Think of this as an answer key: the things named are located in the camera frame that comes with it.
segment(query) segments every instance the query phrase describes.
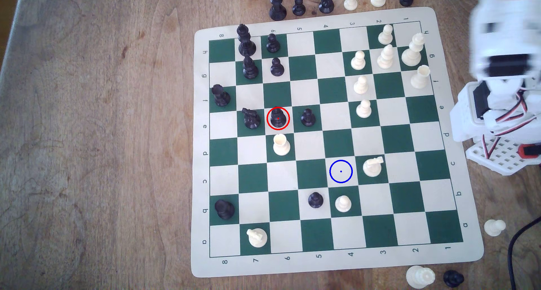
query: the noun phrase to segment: chessboard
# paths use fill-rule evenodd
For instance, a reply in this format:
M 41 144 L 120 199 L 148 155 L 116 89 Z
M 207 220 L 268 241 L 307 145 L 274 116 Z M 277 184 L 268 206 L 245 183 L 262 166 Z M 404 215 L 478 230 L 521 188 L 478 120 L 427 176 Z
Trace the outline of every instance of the chessboard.
M 393 26 L 393 64 L 376 63 L 378 35 Z M 200 30 L 194 51 L 192 272 L 198 277 L 325 271 L 475 261 L 483 255 L 470 178 L 461 143 L 451 137 L 454 105 L 434 10 L 378 10 L 273 23 L 247 24 L 256 44 L 254 79 L 243 76 L 237 26 Z M 280 50 L 267 51 L 276 34 Z M 421 62 L 400 56 L 423 33 Z M 356 51 L 366 66 L 351 67 Z M 270 73 L 278 57 L 283 75 Z M 413 88 L 419 65 L 429 85 Z M 367 78 L 368 92 L 353 84 Z M 219 107 L 210 88 L 220 84 L 230 102 Z M 366 99 L 372 114 L 355 108 Z M 276 130 L 268 112 L 280 107 L 288 125 Z M 249 129 L 243 108 L 261 124 Z M 316 117 L 301 123 L 304 109 Z M 273 151 L 285 134 L 291 150 Z M 363 163 L 382 156 L 382 171 Z M 323 196 L 312 208 L 308 197 Z M 337 211 L 346 195 L 351 209 Z M 215 202 L 233 204 L 231 218 Z M 248 229 L 267 242 L 250 244 Z

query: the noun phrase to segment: wood grain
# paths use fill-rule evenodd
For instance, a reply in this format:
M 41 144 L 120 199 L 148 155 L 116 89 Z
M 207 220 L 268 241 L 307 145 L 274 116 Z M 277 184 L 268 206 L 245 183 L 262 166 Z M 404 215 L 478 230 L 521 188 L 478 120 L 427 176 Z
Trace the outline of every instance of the wood grain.
M 305 0 L 303 17 L 319 0 Z M 288 10 L 293 0 L 284 0 Z M 349 13 L 335 0 L 333 14 Z M 416 0 L 439 20 L 453 95 L 468 74 L 477 0 Z M 0 289 L 406 289 L 407 267 L 193 277 L 193 37 L 269 21 L 269 0 L 20 0 L 0 76 Z M 385 8 L 398 8 L 387 0 Z M 359 0 L 359 11 L 375 10 Z M 288 12 L 286 19 L 294 16 Z M 461 289 L 509 288 L 511 236 L 539 216 L 541 173 L 503 177 L 469 161 L 485 255 L 431 265 Z M 541 227 L 515 246 L 520 289 L 541 288 Z

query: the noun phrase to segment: green square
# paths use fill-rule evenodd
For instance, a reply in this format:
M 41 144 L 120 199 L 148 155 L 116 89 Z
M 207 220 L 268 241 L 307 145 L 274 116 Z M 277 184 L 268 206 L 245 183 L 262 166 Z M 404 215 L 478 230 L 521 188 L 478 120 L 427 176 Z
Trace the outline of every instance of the green square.
M 216 209 L 214 208 L 214 204 L 216 203 L 216 201 L 220 199 L 223 199 L 233 204 L 233 206 L 235 207 L 235 213 L 233 214 L 233 217 L 225 220 L 218 216 Z M 208 211 L 209 211 L 209 217 L 210 217 L 210 221 L 209 221 L 210 225 L 239 223 L 239 194 L 210 196 Z
M 439 121 L 434 96 L 407 97 L 406 104 L 410 123 Z
M 301 122 L 301 116 L 305 109 L 310 108 L 312 114 L 315 116 L 315 123 L 311 127 L 307 127 Z M 321 111 L 319 105 L 308 105 L 308 106 L 295 106 L 293 107 L 293 130 L 295 132 L 305 132 L 305 131 L 319 131 L 321 130 Z
M 317 78 L 315 56 L 289 57 L 289 79 L 291 81 Z
M 211 140 L 208 152 L 211 167 L 237 164 L 236 138 Z
M 341 52 L 340 30 L 314 31 L 315 54 Z
M 351 129 L 327 130 L 323 132 L 325 157 L 353 156 Z
M 419 179 L 449 179 L 449 163 L 445 150 L 419 151 L 415 153 Z
M 427 65 L 429 66 L 429 60 L 428 58 L 426 57 L 426 49 L 424 48 L 423 46 L 423 50 L 421 50 L 421 62 L 419 62 L 419 64 L 415 65 L 415 66 L 408 66 L 406 64 L 404 64 L 402 62 L 402 52 L 406 51 L 406 49 L 408 49 L 409 47 L 408 46 L 405 46 L 405 47 L 398 47 L 398 57 L 399 57 L 399 60 L 400 60 L 400 70 L 401 71 L 408 71 L 408 70 L 417 70 L 417 68 L 419 68 L 419 66 L 421 65 Z
M 383 149 L 386 154 L 413 151 L 409 124 L 382 127 Z
M 247 79 L 242 73 L 242 61 L 235 62 L 235 76 L 237 85 L 248 85 L 248 84 L 260 84 L 263 83 L 263 68 L 261 66 L 261 60 L 254 60 L 255 65 L 258 67 L 259 74 L 253 79 Z
M 325 159 L 297 161 L 299 189 L 327 187 Z
M 239 193 L 267 191 L 267 163 L 239 165 Z
M 297 190 L 269 192 L 271 221 L 299 220 L 299 193 Z
M 291 86 L 289 81 L 263 84 L 265 108 L 291 106 Z
M 355 157 L 355 164 L 357 165 L 357 179 L 359 180 L 359 185 L 363 184 L 375 184 L 375 183 L 388 183 L 389 179 L 387 179 L 387 166 L 385 163 L 382 164 L 382 172 L 379 173 L 378 176 L 375 177 L 369 177 L 365 174 L 365 172 L 362 170 L 362 165 L 365 161 L 368 159 L 374 159 L 379 156 L 383 155 L 370 155 L 370 156 L 356 156 Z
M 426 212 L 429 225 L 430 243 L 463 242 L 458 212 Z
M 208 41 L 208 62 L 220 63 L 235 60 L 235 39 Z
M 394 247 L 398 245 L 393 214 L 363 216 L 362 223 L 365 227 L 367 248 Z
M 321 104 L 347 102 L 345 77 L 318 79 L 318 86 Z
M 240 229 L 240 255 L 270 254 L 270 251 L 271 251 L 270 227 L 271 225 L 268 222 L 241 224 L 239 227 Z M 261 248 L 256 248 L 253 245 L 251 245 L 250 240 L 248 240 L 248 236 L 246 235 L 246 231 L 248 229 L 264 230 L 267 233 L 267 243 Z
M 276 34 L 276 40 L 280 43 L 280 50 L 269 52 L 267 50 L 267 36 L 261 36 L 261 57 L 264 59 L 287 57 L 287 34 Z
M 244 114 L 242 111 L 237 111 L 237 136 L 238 137 L 247 137 L 247 136 L 260 136 L 265 134 L 265 126 L 267 121 L 265 121 L 265 112 L 263 109 L 256 109 L 258 112 L 259 118 L 261 119 L 261 124 L 258 128 L 250 129 L 244 125 Z
M 349 102 L 349 119 L 351 119 L 351 127 L 378 127 L 379 126 L 379 114 L 378 114 L 378 102 L 376 100 L 370 101 L 370 108 L 372 113 L 368 118 L 361 118 L 357 116 L 357 106 L 361 104 L 361 101 Z
M 351 209 L 347 212 L 341 212 L 336 209 L 334 203 L 336 199 L 346 195 L 351 200 Z M 331 203 L 331 217 L 361 216 L 361 201 L 359 198 L 359 187 L 337 187 L 329 188 L 329 202 Z
M 378 99 L 400 98 L 404 96 L 400 72 L 374 74 L 375 94 Z
M 356 51 L 348 51 L 348 52 L 342 52 L 342 58 L 343 58 L 343 69 L 346 71 L 346 76 L 359 76 L 361 74 L 370 74 L 372 73 L 372 64 L 370 63 L 370 51 L 369 50 L 363 50 L 365 53 L 365 62 L 366 65 L 361 70 L 355 70 L 351 68 L 351 60 L 355 56 Z
M 334 250 L 331 219 L 301 220 L 302 251 Z
M 393 212 L 424 212 L 423 193 L 420 182 L 389 183 Z

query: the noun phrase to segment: white square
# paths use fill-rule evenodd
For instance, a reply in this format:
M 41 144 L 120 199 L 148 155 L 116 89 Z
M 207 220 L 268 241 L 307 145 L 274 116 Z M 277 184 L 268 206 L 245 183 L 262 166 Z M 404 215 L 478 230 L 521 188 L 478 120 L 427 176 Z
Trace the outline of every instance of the white square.
M 237 136 L 236 111 L 213 112 L 210 114 L 210 138 L 227 139 Z
M 315 54 L 314 33 L 289 33 L 287 35 L 287 55 L 289 57 L 311 56 Z
M 381 126 L 409 124 L 406 98 L 377 99 L 377 102 Z
M 340 29 L 340 43 L 343 52 L 370 49 L 366 27 Z
M 325 145 L 323 144 L 322 131 L 296 132 L 295 159 L 313 160 L 325 158 Z
M 239 223 L 269 222 L 269 193 L 247 192 L 239 194 Z
M 321 127 L 323 130 L 351 128 L 348 102 L 321 104 L 319 108 L 321 109 Z
M 271 221 L 271 253 L 302 252 L 301 220 Z
M 419 181 L 419 170 L 414 152 L 385 154 L 389 183 Z
M 421 181 L 425 211 L 451 211 L 456 209 L 450 179 Z
M 210 195 L 232 195 L 239 193 L 239 166 L 223 165 L 210 167 Z
M 210 257 L 240 255 L 240 225 L 210 226 Z
M 318 79 L 344 77 L 342 52 L 316 54 L 315 69 Z
M 393 214 L 389 183 L 359 185 L 362 216 Z
M 331 226 L 335 249 L 366 248 L 365 226 L 361 216 L 333 217 Z
M 398 245 L 420 245 L 430 243 L 429 225 L 425 212 L 400 213 L 394 215 Z
M 267 141 L 265 136 L 238 137 L 237 153 L 239 164 L 267 162 Z
M 289 82 L 291 86 L 291 105 L 308 106 L 319 104 L 318 80 L 300 80 Z
M 381 155 L 383 138 L 381 127 L 358 127 L 351 129 L 353 152 L 356 156 Z
M 300 189 L 299 192 L 299 215 L 301 220 L 322 219 L 331 217 L 331 201 L 329 200 L 329 189 Z M 323 197 L 321 207 L 314 209 L 308 204 L 308 197 L 311 193 L 318 192 Z
M 298 189 L 297 162 L 281 161 L 267 163 L 268 191 L 288 191 Z
M 412 123 L 411 137 L 415 151 L 441 150 L 443 137 L 439 122 Z

